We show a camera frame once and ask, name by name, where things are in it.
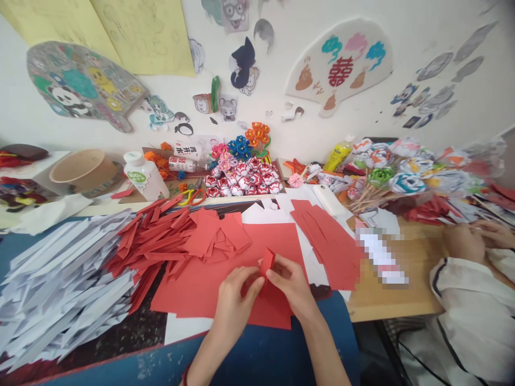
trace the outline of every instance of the green paper flower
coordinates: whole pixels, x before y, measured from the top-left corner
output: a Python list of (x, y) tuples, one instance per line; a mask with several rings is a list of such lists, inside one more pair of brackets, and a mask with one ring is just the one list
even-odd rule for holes
[(384, 169), (374, 169), (369, 174), (369, 183), (375, 188), (381, 188), (385, 183), (392, 179), (395, 175), (395, 170), (391, 167)]

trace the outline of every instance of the stack of white paper strips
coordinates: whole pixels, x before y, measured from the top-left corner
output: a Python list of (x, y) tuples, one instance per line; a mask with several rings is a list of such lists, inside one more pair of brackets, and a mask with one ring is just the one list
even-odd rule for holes
[(0, 365), (9, 372), (40, 359), (64, 359), (128, 314), (133, 272), (100, 270), (116, 254), (130, 209), (63, 224), (11, 261), (0, 296)]

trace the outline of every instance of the hand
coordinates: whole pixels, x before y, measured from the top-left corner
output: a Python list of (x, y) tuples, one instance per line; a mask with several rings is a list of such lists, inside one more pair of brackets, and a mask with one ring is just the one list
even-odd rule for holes
[(449, 255), (482, 264), (485, 246), (481, 234), (470, 224), (446, 226), (443, 232)]
[(478, 220), (471, 225), (480, 228), (479, 234), (487, 248), (515, 248), (515, 235), (505, 226), (488, 220)]
[(245, 329), (254, 301), (263, 287), (264, 277), (259, 277), (250, 285), (247, 295), (241, 298), (243, 284), (258, 271), (258, 267), (235, 268), (220, 284), (215, 319), (210, 333), (217, 336), (221, 344), (229, 350)]
[(286, 295), (293, 313), (301, 323), (318, 315), (320, 310), (299, 264), (276, 255), (275, 264), (267, 271), (267, 277)]

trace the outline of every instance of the person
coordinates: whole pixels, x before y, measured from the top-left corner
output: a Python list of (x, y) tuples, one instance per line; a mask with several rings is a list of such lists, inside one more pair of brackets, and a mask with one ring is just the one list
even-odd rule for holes
[[(218, 290), (218, 303), (211, 330), (204, 338), (193, 362), (186, 369), (181, 385), (205, 386), (211, 382), (216, 370), (243, 333), (254, 301), (263, 287), (261, 276), (249, 286), (241, 297), (245, 282), (252, 280), (258, 267), (234, 269)], [(311, 363), (318, 386), (350, 386), (340, 356), (325, 319), (311, 295), (299, 264), (276, 255), (273, 269), (267, 271), (269, 281), (279, 288), (299, 319), (306, 338)]]
[(399, 335), (412, 385), (512, 385), (515, 380), (515, 291), (496, 279), (486, 256), (515, 281), (515, 236), (492, 221), (447, 227), (448, 256), (430, 273), (444, 308), (425, 328)]

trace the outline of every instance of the yellow paper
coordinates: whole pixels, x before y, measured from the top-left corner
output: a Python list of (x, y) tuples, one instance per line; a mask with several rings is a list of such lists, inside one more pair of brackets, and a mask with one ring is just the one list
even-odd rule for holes
[(0, 0), (0, 12), (30, 46), (75, 43), (121, 64), (89, 0)]
[(180, 0), (91, 0), (126, 70), (196, 76)]

